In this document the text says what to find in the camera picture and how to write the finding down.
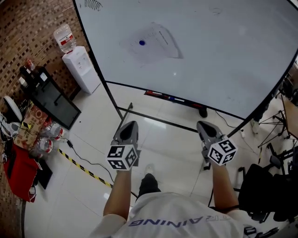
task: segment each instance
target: paper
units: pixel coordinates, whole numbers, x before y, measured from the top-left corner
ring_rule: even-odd
[[[178,49],[169,32],[156,23],[134,32],[128,39],[121,41],[120,46],[137,62],[143,64],[165,58],[179,58]]]

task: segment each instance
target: hazard striped tape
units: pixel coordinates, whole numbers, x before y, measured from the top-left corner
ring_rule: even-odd
[[[82,165],[78,164],[77,162],[75,162],[72,158],[70,158],[66,153],[64,153],[62,150],[59,149],[59,153],[61,155],[63,155],[65,158],[67,158],[69,161],[71,161],[74,165],[76,165],[78,168],[82,169],[85,173],[89,174],[91,177],[101,181],[104,185],[112,188],[113,185],[108,183],[107,181],[103,180],[102,178],[94,175],[92,172],[90,172],[88,169],[85,169]]]
[[[31,129],[31,125],[27,124],[26,122],[22,122],[22,126],[24,126],[25,128]]]

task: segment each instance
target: white cube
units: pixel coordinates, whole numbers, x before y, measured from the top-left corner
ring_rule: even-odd
[[[133,145],[111,145],[106,156],[113,170],[130,170],[137,159],[138,154]]]
[[[235,157],[237,150],[237,146],[231,139],[225,139],[211,145],[208,158],[218,165],[224,165]]]

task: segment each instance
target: black pants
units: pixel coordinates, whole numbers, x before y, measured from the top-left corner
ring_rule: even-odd
[[[160,189],[158,188],[157,180],[154,176],[151,173],[147,173],[142,179],[138,198],[151,192],[160,192]]]

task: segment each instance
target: forearm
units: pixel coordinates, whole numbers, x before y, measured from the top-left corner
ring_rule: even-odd
[[[212,171],[215,207],[218,210],[224,210],[239,205],[226,167],[212,164]]]
[[[118,171],[103,215],[116,214],[127,220],[130,206],[131,171]]]

